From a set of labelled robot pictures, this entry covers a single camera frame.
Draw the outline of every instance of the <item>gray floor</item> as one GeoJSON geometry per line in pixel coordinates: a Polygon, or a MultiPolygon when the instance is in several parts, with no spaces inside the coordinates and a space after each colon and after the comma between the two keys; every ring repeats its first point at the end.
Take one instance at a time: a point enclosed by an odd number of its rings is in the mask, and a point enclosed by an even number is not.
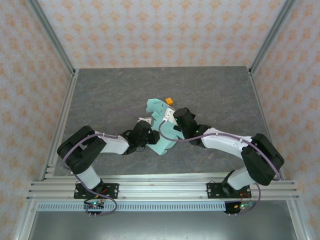
{"type": "MultiPolygon", "coordinates": [[[[266,134],[257,99],[244,66],[80,69],[63,139],[84,125],[108,134],[132,129],[148,117],[147,100],[172,98],[175,109],[187,107],[199,124],[224,132],[266,134]]],[[[243,162],[228,153],[177,143],[162,156],[150,148],[130,155],[103,153],[93,163],[99,175],[229,172],[243,162]]],[[[55,176],[70,174],[58,160],[55,176]]]]}
{"type": "Polygon", "coordinates": [[[252,212],[38,212],[30,240],[296,240],[285,201],[252,212]]]}

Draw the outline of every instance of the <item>wallpaper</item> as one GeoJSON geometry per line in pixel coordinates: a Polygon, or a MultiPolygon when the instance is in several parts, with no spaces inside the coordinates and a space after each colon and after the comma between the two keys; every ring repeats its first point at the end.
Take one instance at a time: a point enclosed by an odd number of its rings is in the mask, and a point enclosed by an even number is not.
{"type": "Polygon", "coordinates": [[[301,0],[254,76],[287,179],[320,236],[320,2],[301,0]]]}
{"type": "Polygon", "coordinates": [[[0,1],[0,239],[12,240],[70,76],[26,0],[0,1]]]}
{"type": "Polygon", "coordinates": [[[39,0],[75,68],[250,66],[285,0],[39,0]]]}

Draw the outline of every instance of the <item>small orange object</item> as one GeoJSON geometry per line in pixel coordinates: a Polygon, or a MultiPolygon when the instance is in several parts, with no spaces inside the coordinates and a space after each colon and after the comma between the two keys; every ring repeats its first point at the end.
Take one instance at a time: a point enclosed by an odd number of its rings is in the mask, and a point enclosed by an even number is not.
{"type": "Polygon", "coordinates": [[[168,104],[169,106],[171,106],[172,104],[174,104],[174,101],[172,101],[171,97],[166,98],[165,99],[166,104],[168,104]]]}

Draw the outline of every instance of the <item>orange floral pattern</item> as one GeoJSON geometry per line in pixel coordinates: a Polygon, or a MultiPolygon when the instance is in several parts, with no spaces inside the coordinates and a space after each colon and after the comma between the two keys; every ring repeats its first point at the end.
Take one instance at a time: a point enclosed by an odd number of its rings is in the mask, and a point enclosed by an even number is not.
{"type": "Polygon", "coordinates": [[[254,76],[285,176],[304,194],[314,239],[320,236],[319,13],[318,1],[297,3],[254,76]]]}
{"type": "Polygon", "coordinates": [[[39,1],[75,68],[249,67],[285,2],[39,1]]]}
{"type": "Polygon", "coordinates": [[[2,0],[0,19],[0,239],[11,240],[70,76],[26,0],[2,0]]]}

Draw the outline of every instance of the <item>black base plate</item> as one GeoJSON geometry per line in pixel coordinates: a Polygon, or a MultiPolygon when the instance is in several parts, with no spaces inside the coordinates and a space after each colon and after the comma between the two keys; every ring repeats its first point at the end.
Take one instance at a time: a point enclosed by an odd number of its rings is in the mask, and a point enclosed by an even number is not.
{"type": "MultiPolygon", "coordinates": [[[[113,199],[118,198],[118,192],[119,192],[119,184],[118,183],[104,183],[103,184],[103,190],[107,189],[103,195],[106,195],[108,197],[111,197],[113,199]]],[[[74,199],[95,199],[96,196],[88,192],[84,186],[82,186],[81,183],[77,183],[75,185],[75,191],[73,195],[74,199]]]]}
{"type": "Polygon", "coordinates": [[[208,199],[240,199],[240,192],[248,194],[251,198],[251,190],[249,186],[244,186],[240,190],[234,191],[231,196],[227,196],[227,194],[222,189],[222,183],[209,182],[206,184],[206,193],[208,195],[208,199]]]}

